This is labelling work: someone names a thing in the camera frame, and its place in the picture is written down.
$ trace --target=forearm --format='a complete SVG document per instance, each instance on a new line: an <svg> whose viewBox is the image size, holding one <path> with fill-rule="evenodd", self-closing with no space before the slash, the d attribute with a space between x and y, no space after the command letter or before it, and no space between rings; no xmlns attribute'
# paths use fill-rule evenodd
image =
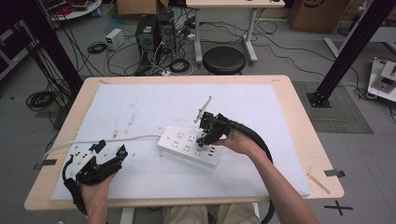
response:
<svg viewBox="0 0 396 224"><path fill-rule="evenodd" d="M254 146L247 156L259 171L276 208L281 223L318 223L311 208L289 181L269 161L258 146Z"/></svg>
<svg viewBox="0 0 396 224"><path fill-rule="evenodd" d="M87 211L88 224L106 224L107 206L100 205Z"/></svg>

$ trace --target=power strip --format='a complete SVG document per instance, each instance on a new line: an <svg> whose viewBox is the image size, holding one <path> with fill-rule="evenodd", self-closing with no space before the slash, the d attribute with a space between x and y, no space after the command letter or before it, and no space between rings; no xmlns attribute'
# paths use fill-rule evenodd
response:
<svg viewBox="0 0 396 224"><path fill-rule="evenodd" d="M221 148L199 147L195 141L203 134L203 132L197 134L190 130L168 126L158 141L158 145L166 152L213 169L219 163Z"/></svg>

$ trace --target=floor mat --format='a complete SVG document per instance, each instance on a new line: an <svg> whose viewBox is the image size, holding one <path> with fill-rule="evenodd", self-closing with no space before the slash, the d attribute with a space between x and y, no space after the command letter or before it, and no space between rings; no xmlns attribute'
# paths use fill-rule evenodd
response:
<svg viewBox="0 0 396 224"><path fill-rule="evenodd" d="M364 116L344 87L337 87L329 101L332 108L314 108L309 104L307 92L314 92L319 82L292 82L303 103L306 114L318 133L373 133Z"/></svg>

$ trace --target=round stool seat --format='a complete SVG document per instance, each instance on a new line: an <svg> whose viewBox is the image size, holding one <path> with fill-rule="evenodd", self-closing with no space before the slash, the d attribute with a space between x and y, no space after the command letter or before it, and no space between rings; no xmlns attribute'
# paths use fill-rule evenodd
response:
<svg viewBox="0 0 396 224"><path fill-rule="evenodd" d="M204 68L215 75L235 75L244 69L245 55L230 47L215 47L204 54Z"/></svg>

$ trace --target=power outlet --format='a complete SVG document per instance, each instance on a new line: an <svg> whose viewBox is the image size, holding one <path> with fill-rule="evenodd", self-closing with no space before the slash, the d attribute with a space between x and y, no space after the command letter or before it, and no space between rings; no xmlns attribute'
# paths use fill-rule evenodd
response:
<svg viewBox="0 0 396 224"><path fill-rule="evenodd" d="M160 141L158 141L158 145L166 152L213 169L219 163L221 148L214 146L199 147L195 141L202 134L202 132L196 133L168 126Z"/></svg>

